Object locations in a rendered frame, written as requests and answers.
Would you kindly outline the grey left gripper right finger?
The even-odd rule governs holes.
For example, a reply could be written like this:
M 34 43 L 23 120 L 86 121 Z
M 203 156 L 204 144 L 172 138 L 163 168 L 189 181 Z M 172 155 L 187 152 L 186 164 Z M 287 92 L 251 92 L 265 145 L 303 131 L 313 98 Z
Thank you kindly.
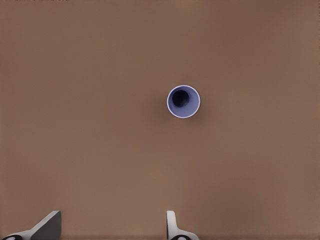
M 173 210 L 166 211 L 166 237 L 167 240 L 200 240 L 196 234 L 178 227 L 176 214 Z

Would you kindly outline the purple cup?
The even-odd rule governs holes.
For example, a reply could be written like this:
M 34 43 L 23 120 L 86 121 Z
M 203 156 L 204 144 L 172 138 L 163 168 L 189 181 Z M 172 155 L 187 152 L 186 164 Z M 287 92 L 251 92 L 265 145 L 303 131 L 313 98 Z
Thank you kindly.
M 178 85 L 169 92 L 166 104 L 169 112 L 173 116 L 186 119 L 198 112 L 201 105 L 201 98 L 194 87 Z

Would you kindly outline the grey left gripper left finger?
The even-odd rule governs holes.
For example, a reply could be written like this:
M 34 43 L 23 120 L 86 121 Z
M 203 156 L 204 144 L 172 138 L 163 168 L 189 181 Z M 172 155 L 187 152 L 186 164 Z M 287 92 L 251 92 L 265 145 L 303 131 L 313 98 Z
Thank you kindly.
M 54 210 L 31 229 L 12 233 L 1 240 L 59 240 L 61 234 L 62 214 Z

